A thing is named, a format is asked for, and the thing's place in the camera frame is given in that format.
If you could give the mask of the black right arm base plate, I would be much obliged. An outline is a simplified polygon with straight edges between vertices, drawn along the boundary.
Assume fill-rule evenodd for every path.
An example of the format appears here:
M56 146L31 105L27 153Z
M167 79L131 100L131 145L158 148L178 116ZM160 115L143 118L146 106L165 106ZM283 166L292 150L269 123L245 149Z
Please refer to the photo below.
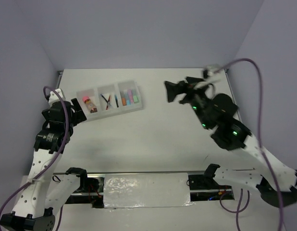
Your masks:
M231 186L218 184L214 179L205 177L203 174L188 175L186 184L191 191L197 192L222 192L232 190Z

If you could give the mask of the red pen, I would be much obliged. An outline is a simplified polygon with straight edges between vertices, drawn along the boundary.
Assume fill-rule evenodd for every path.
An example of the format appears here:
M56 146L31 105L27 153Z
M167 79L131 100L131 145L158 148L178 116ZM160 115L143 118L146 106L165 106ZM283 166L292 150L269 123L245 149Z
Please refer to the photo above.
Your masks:
M110 107L111 107L111 95L109 94L108 99L107 99L106 110L109 110Z

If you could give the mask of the pink-lidded small bottle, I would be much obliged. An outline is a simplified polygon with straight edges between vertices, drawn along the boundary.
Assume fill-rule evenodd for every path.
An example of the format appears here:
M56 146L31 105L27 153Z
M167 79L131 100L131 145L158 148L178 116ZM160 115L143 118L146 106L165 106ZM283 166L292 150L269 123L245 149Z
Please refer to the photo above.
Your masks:
M95 106L95 104L91 101L91 99L88 96L84 96L82 98L83 103L85 104L85 106L87 107L88 111L92 114L92 113L97 113L98 109Z

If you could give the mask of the pink highlighter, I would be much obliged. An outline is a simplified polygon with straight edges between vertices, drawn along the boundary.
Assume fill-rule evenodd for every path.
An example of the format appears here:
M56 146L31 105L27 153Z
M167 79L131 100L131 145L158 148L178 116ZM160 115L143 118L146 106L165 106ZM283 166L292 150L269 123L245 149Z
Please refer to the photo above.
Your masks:
M130 104L134 104L134 98L133 98L132 90L128 90L128 96L129 96Z

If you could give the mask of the green highlighter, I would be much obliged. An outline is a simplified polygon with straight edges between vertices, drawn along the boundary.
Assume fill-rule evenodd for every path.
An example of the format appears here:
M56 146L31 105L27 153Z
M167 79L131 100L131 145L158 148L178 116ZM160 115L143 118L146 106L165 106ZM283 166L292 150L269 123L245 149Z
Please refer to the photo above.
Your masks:
M138 99L136 90L132 90L132 95L133 95L134 103L138 103L139 99Z

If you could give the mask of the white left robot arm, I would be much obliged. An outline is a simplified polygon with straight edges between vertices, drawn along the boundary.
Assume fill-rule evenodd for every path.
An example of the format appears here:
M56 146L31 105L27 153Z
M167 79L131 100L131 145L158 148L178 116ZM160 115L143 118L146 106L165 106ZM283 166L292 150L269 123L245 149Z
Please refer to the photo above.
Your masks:
M71 167L51 192L50 182L60 161L73 128L85 121L77 99L49 99L49 109L42 111L45 118L34 144L34 157L26 183L10 198L20 195L10 213L0 211L0 229L9 231L52 231L56 215L74 191L83 192L89 186L87 171Z

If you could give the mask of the orange highlighter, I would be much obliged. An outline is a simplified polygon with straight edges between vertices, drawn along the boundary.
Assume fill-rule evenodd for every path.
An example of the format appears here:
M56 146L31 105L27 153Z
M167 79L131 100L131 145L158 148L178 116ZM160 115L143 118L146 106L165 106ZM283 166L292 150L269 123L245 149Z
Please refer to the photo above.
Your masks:
M122 98L122 104L123 104L123 106L126 106L127 105L127 102L126 102L126 92L125 91L122 91L121 92L121 98Z

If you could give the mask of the blue highlighter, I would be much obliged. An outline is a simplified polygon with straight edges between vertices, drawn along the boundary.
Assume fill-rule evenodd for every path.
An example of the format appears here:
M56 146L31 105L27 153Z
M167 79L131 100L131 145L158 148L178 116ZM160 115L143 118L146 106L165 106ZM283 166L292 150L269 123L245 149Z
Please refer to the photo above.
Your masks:
M128 92L125 93L126 105L130 105L130 98Z

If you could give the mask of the light blue pen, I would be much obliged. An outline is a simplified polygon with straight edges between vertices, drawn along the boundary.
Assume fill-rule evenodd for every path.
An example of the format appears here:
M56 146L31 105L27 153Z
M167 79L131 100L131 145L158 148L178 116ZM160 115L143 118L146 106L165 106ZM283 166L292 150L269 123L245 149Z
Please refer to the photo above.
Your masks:
M114 95L114 99L115 99L116 108L119 108L119 100L116 94Z

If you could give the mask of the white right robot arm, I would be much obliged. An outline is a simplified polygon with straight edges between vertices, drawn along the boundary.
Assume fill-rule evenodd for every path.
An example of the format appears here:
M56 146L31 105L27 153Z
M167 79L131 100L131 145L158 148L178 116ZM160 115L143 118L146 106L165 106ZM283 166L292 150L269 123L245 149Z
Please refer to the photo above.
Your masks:
M238 106L232 98L218 93L209 98L206 90L214 87L208 83L197 84L202 78L186 77L177 83L165 81L167 101L173 102L184 94L180 104L189 104L201 125L213 130L211 138L221 149L239 156L253 168L252 171L230 170L218 164L209 164L204 172L204 184L208 188L217 185L239 186L256 191L261 199L274 207L287 207L297 202L297 170L294 170L260 147L259 140L242 122L234 118Z

